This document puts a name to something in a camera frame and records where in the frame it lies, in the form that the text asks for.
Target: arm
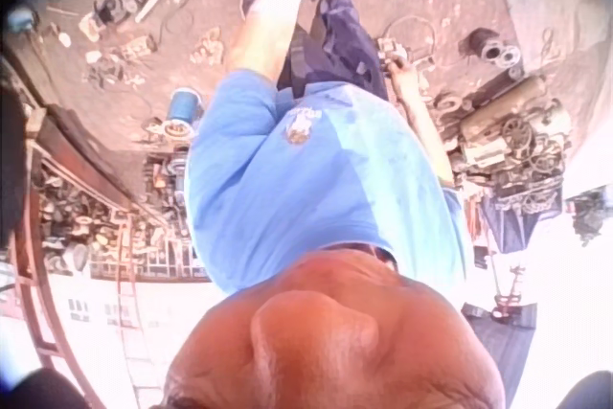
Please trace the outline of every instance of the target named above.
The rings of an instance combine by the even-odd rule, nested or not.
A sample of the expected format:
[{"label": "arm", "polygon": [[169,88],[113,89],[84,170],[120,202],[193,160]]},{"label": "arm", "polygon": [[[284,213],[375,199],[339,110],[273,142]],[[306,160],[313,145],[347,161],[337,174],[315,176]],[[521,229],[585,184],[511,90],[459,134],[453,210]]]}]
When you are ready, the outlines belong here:
[{"label": "arm", "polygon": [[301,0],[256,0],[230,50],[228,71],[252,70],[273,83],[284,66]]},{"label": "arm", "polygon": [[420,139],[434,173],[443,186],[453,187],[453,172],[449,157],[443,148],[439,131],[430,118],[428,108],[421,99],[419,76],[415,66],[406,60],[396,58],[389,64],[388,69],[392,75],[394,92],[398,99],[404,102],[409,125]]}]

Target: light blue t-shirt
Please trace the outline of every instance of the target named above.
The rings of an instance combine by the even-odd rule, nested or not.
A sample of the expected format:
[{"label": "light blue t-shirt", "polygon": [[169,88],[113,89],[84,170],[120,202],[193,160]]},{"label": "light blue t-shirt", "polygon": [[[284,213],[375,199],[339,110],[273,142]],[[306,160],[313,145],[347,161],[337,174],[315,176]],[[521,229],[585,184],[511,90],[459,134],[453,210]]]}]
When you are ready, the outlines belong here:
[{"label": "light blue t-shirt", "polygon": [[196,254],[228,294],[308,251],[362,242],[462,303],[463,207],[394,107],[353,85],[311,84],[293,101],[256,73],[231,73],[190,149],[186,197]]}]

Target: man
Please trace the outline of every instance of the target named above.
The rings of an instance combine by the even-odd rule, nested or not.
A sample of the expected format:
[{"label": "man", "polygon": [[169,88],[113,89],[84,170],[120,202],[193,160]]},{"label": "man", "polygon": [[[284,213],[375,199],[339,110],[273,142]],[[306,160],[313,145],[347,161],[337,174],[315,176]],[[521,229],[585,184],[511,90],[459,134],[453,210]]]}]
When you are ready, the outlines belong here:
[{"label": "man", "polygon": [[[390,68],[411,129],[351,2],[322,1],[316,56],[300,1],[251,5],[193,142],[195,249],[232,295],[174,359],[162,407],[502,408],[459,313],[468,235],[415,70]],[[276,87],[290,42],[296,98]]]}]

